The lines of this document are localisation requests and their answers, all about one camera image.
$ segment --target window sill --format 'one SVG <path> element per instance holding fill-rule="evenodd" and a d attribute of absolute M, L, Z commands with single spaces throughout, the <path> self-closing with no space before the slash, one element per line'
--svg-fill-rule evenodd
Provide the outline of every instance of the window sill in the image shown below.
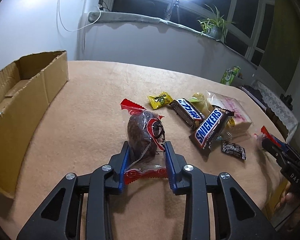
<path fill-rule="evenodd" d="M 99 12 L 90 12 L 88 14 L 88 21 L 90 23 L 95 22 L 95 20 L 99 17 Z M 102 12 L 100 19 L 96 22 L 96 23 L 113 23 L 113 22 L 141 22 L 141 23 L 147 23 L 147 24 L 158 24 L 158 23 L 164 23 L 170 27 L 174 27 L 174 28 L 179 28 L 179 29 L 184 29 L 188 32 L 194 33 L 196 35 L 200 35 L 201 33 L 191 29 L 189 27 L 183 26 L 181 24 L 176 24 L 170 21 L 165 21 L 162 20 L 160 18 L 154 18 L 154 17 L 149 17 L 149 16 L 145 16 L 145 15 L 139 15 L 139 14 L 131 14 L 131 13 L 118 13 L 118 12 Z M 213 39 L 214 38 L 206 35 L 206 34 L 202 34 L 202 36 L 208 38 L 208 39 Z M 238 55 L 239 57 L 245 59 L 247 62 L 249 62 L 255 69 L 257 69 L 258 67 L 253 64 L 252 62 L 250 62 L 248 59 L 246 59 L 244 56 L 242 56 L 241 54 L 239 54 L 238 52 L 236 52 L 235 50 L 231 49 L 230 47 L 228 47 L 227 45 L 225 45 L 222 41 L 220 40 L 215 40 L 216 42 L 219 42 L 221 44 L 223 44 L 226 48 L 228 48 L 229 50 L 231 50 L 232 52 L 234 52 L 236 55 Z"/>

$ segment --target plant pot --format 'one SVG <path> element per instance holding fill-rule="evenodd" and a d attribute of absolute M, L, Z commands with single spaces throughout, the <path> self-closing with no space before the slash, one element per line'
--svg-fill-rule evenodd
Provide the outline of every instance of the plant pot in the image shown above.
<path fill-rule="evenodd" d="M 207 35 L 209 35 L 212 38 L 215 38 L 216 40 L 221 40 L 222 34 L 222 28 L 218 28 L 217 26 L 213 26 L 211 28 L 210 33 L 207 33 Z"/>

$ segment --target spider plant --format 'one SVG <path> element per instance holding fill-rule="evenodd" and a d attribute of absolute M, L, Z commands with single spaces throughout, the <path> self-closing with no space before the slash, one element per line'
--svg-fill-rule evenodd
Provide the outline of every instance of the spider plant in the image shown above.
<path fill-rule="evenodd" d="M 214 5 L 214 7 L 216 8 L 216 12 L 214 12 L 214 10 L 207 4 L 205 4 L 205 6 L 209 7 L 210 10 L 213 12 L 214 14 L 214 19 L 206 19 L 206 20 L 198 20 L 198 22 L 200 23 L 201 25 L 201 28 L 202 28 L 202 32 L 201 32 L 201 35 L 203 33 L 205 34 L 210 34 L 211 32 L 211 29 L 213 27 L 217 27 L 219 29 L 222 28 L 222 36 L 224 37 L 224 39 L 226 38 L 226 26 L 230 23 L 234 23 L 234 22 L 231 22 L 231 21 L 226 21 L 223 17 L 224 15 L 220 16 L 220 11 L 218 10 L 218 8 Z"/>

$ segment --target silver screw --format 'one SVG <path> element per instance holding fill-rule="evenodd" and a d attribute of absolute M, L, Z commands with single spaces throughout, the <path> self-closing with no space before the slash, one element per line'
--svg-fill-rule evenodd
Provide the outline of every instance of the silver screw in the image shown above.
<path fill-rule="evenodd" d="M 111 170 L 111 166 L 108 165 L 108 164 L 103 165 L 103 166 L 102 166 L 102 170 L 103 170 L 103 171 L 109 171 L 109 170 Z"/>
<path fill-rule="evenodd" d="M 193 170 L 193 166 L 190 165 L 190 164 L 185 165 L 184 168 L 185 168 L 186 171 L 192 171 Z"/>
<path fill-rule="evenodd" d="M 74 173 L 68 173 L 67 175 L 66 175 L 66 179 L 73 179 L 75 177 L 75 174 Z"/>
<path fill-rule="evenodd" d="M 221 178 L 223 178 L 223 179 L 229 179 L 229 178 L 230 178 L 229 173 L 226 173 L 226 172 L 221 173 L 220 176 L 221 176 Z"/>

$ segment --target potted plant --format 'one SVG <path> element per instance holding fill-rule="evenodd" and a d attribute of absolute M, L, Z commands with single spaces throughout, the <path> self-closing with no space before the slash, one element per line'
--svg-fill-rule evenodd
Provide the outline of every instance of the potted plant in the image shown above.
<path fill-rule="evenodd" d="M 221 40 L 222 36 L 226 39 L 226 26 L 234 22 L 223 19 L 224 15 L 220 16 L 220 11 L 216 6 L 214 6 L 216 8 L 216 12 L 214 12 L 209 5 L 205 4 L 205 6 L 210 8 L 215 17 L 214 19 L 208 18 L 206 20 L 198 20 L 202 28 L 201 35 L 204 33 L 216 40 Z"/>

